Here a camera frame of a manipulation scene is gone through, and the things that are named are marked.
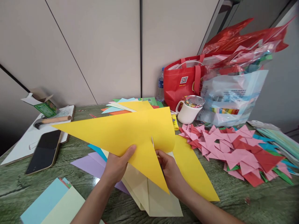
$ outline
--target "purple paper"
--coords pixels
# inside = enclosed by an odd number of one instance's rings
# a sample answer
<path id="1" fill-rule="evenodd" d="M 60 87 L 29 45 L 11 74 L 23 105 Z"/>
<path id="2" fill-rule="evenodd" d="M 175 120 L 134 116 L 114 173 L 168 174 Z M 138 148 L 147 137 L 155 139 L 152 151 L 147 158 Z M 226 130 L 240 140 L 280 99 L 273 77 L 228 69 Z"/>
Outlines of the purple paper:
<path id="1" fill-rule="evenodd" d="M 75 160 L 71 162 L 72 165 L 82 169 L 83 171 L 91 174 L 92 176 L 95 176 L 97 178 L 101 178 L 105 168 L 100 165 L 96 160 L 94 160 L 91 156 L 85 156 L 81 159 Z M 123 182 L 118 182 L 114 186 L 117 189 L 121 190 L 122 192 L 125 192 L 126 194 L 130 195 L 126 187 L 124 186 Z"/>
<path id="2" fill-rule="evenodd" d="M 102 167 L 106 167 L 106 161 L 97 152 L 92 152 L 88 155 L 97 161 L 97 163 L 99 163 Z"/>

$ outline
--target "person's left hand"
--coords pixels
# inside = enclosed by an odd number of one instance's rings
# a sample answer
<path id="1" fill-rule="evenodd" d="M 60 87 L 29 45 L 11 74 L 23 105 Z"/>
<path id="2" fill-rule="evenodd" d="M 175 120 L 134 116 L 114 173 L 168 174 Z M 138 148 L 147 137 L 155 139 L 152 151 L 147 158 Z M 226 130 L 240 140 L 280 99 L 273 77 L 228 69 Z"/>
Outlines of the person's left hand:
<path id="1" fill-rule="evenodd" d="M 121 181 L 125 174 L 128 161 L 134 154 L 135 150 L 136 145 L 131 145 L 122 157 L 109 153 L 102 178 L 109 180 L 109 182 L 113 185 Z"/>

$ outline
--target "table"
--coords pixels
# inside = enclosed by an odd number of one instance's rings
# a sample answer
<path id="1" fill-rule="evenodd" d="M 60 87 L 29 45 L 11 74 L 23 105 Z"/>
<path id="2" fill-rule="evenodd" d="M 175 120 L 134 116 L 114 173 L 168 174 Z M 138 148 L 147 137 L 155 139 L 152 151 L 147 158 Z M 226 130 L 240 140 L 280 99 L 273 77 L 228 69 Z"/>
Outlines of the table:
<path id="1" fill-rule="evenodd" d="M 105 105 L 76 107 L 74 121 L 107 116 L 100 109 Z M 56 177 L 66 177 L 86 199 L 98 178 L 80 170 L 70 162 L 93 152 L 87 143 L 70 136 L 60 147 L 57 161 L 52 168 L 31 176 L 24 173 L 30 158 L 0 166 L 0 223 L 20 223 L 20 215 L 51 184 Z M 0 162 L 8 155 L 6 152 Z M 196 149 L 195 153 L 209 176 L 220 202 L 214 204 L 246 223 L 296 223 L 299 220 L 299 177 L 293 176 L 294 186 L 280 178 L 256 188 L 223 171 L 223 162 L 208 162 Z M 199 223 L 193 213 L 181 203 L 184 217 L 149 217 L 140 211 L 133 199 L 114 189 L 102 219 L 113 223 Z"/>

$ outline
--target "hand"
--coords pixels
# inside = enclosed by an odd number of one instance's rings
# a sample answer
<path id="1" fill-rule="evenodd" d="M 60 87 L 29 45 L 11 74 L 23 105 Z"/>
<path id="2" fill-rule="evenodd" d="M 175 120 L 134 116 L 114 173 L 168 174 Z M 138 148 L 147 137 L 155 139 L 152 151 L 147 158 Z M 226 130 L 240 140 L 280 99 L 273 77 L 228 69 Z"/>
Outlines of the hand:
<path id="1" fill-rule="evenodd" d="M 169 190 L 181 200 L 186 192 L 192 190 L 191 187 L 183 178 L 180 169 L 172 156 L 167 155 L 161 150 L 156 150 L 156 154 L 159 156 L 158 160 L 162 165 Z"/>
<path id="2" fill-rule="evenodd" d="M 109 153 L 102 178 L 109 180 L 109 183 L 113 184 L 113 186 L 117 182 L 121 181 L 125 174 L 128 161 L 134 154 L 135 150 L 136 145 L 131 145 L 122 157 Z"/>

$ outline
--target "yellow glue stick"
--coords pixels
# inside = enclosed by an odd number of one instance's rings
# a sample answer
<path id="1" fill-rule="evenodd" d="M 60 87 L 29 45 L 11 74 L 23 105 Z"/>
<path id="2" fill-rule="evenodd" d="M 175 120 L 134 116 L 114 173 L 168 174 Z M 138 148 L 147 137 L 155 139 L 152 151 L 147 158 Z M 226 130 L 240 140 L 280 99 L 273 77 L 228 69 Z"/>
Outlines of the yellow glue stick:
<path id="1" fill-rule="evenodd" d="M 173 127 L 174 127 L 174 130 L 177 131 L 178 130 L 178 122 L 177 122 L 177 117 L 175 114 L 172 114 L 171 115 L 172 117 L 172 122 L 173 122 Z"/>

